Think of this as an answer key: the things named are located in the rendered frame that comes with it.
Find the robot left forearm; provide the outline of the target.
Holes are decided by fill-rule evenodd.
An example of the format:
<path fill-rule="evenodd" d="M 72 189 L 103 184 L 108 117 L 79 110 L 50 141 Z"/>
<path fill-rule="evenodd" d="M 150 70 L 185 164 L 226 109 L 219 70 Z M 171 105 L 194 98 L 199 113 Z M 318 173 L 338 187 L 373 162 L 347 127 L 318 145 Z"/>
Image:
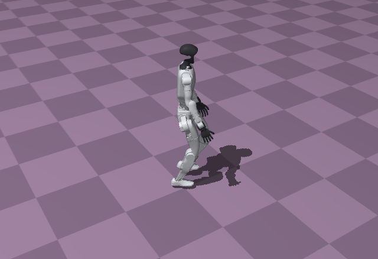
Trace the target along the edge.
<path fill-rule="evenodd" d="M 197 103 L 197 102 L 199 102 L 198 101 L 198 99 L 197 99 L 197 94 L 196 94 L 196 92 L 195 92 L 195 90 L 193 91 L 193 97 L 192 97 L 192 100 L 195 102 L 195 103 Z"/>

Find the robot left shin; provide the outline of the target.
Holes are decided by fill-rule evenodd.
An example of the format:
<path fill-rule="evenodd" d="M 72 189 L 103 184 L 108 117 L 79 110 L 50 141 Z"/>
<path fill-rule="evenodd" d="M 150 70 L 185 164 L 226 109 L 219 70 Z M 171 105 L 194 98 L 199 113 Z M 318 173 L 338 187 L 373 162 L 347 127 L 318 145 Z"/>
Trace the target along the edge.
<path fill-rule="evenodd" d="M 209 141 L 210 142 L 210 141 Z M 208 142 L 208 143 L 209 143 Z M 199 147 L 199 151 L 198 151 L 198 154 L 202 152 L 202 150 L 208 145 L 208 143 L 202 143 L 200 141 L 200 147 Z"/>

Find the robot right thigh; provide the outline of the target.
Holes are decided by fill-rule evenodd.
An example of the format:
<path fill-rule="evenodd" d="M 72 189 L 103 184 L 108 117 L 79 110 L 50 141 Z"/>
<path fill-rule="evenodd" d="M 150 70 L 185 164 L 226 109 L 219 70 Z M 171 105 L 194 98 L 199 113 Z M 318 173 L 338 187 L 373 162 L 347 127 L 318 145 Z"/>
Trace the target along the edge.
<path fill-rule="evenodd" d="M 200 139 L 198 131 L 191 119 L 187 119 L 186 116 L 182 116 L 179 122 L 181 132 L 186 132 L 186 138 L 190 148 L 185 152 L 185 157 L 188 153 L 193 153 L 195 158 L 198 155 L 200 147 Z"/>

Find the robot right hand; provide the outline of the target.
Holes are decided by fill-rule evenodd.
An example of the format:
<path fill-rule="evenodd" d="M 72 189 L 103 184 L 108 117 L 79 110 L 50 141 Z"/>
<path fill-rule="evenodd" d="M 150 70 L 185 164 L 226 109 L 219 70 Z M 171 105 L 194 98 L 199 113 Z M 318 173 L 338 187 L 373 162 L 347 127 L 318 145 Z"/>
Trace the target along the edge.
<path fill-rule="evenodd" d="M 205 124 L 204 124 L 203 121 L 202 121 L 202 123 L 203 123 L 204 127 L 203 127 L 202 129 L 199 129 L 199 127 L 198 127 L 198 125 L 197 125 L 197 128 L 199 129 L 199 131 L 201 131 L 201 136 L 202 136 L 202 138 L 203 138 L 203 140 L 204 140 L 204 143 L 206 143 L 206 141 L 208 142 L 208 139 L 209 139 L 209 141 L 211 141 L 211 139 L 213 140 L 213 137 L 210 135 L 210 133 L 214 134 L 214 132 L 209 131 L 209 130 L 206 128 L 206 126 L 205 126 Z M 210 139 L 209 136 L 211 137 L 211 139 Z M 207 137 L 208 137 L 208 139 L 207 139 Z M 204 138 L 206 138 L 206 141 L 205 141 Z"/>

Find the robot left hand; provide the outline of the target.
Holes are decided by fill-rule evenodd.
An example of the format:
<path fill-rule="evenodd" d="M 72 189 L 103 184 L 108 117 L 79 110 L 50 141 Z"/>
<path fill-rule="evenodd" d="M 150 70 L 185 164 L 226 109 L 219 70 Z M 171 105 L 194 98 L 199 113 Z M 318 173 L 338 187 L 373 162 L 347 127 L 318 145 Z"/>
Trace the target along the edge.
<path fill-rule="evenodd" d="M 207 115 L 208 115 L 208 112 L 207 112 L 207 110 L 206 110 L 206 108 L 209 110 L 208 106 L 206 106 L 205 104 L 201 103 L 201 100 L 200 100 L 199 97 L 197 97 L 197 99 L 198 99 L 199 102 L 196 103 L 196 105 L 197 105 L 196 107 L 197 107 L 199 113 L 200 113 L 200 111 L 201 111 L 202 116 L 204 116 L 204 115 L 203 115 L 203 112 L 204 112 L 205 116 L 206 116 L 206 113 L 207 113 Z M 202 111 L 202 110 L 203 110 L 203 111 Z M 206 111 L 206 112 L 205 112 L 205 111 Z"/>

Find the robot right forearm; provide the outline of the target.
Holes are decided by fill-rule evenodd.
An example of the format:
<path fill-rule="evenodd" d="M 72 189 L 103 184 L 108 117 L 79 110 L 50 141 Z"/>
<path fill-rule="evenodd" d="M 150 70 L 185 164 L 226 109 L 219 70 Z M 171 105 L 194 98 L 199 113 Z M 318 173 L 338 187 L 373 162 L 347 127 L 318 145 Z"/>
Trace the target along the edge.
<path fill-rule="evenodd" d="M 202 129 L 204 125 L 198 113 L 198 109 L 196 108 L 195 102 L 194 101 L 189 102 L 188 108 L 189 108 L 189 114 L 194 119 L 194 122 L 198 125 L 199 129 Z"/>

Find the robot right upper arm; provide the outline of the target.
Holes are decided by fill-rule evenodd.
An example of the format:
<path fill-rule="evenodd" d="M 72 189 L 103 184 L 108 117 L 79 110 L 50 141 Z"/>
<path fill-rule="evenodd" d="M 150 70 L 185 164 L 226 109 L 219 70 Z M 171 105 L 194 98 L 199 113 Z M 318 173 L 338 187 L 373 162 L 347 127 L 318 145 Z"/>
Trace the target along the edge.
<path fill-rule="evenodd" d="M 191 99 L 191 97 L 193 95 L 193 91 L 192 91 L 192 84 L 193 84 L 192 77 L 190 76 L 189 73 L 185 73 L 185 74 L 183 74 L 183 77 L 181 78 L 181 81 L 182 81 L 182 86 L 183 86 L 183 90 L 184 90 L 185 105 L 188 108 L 189 102 L 193 101 Z"/>

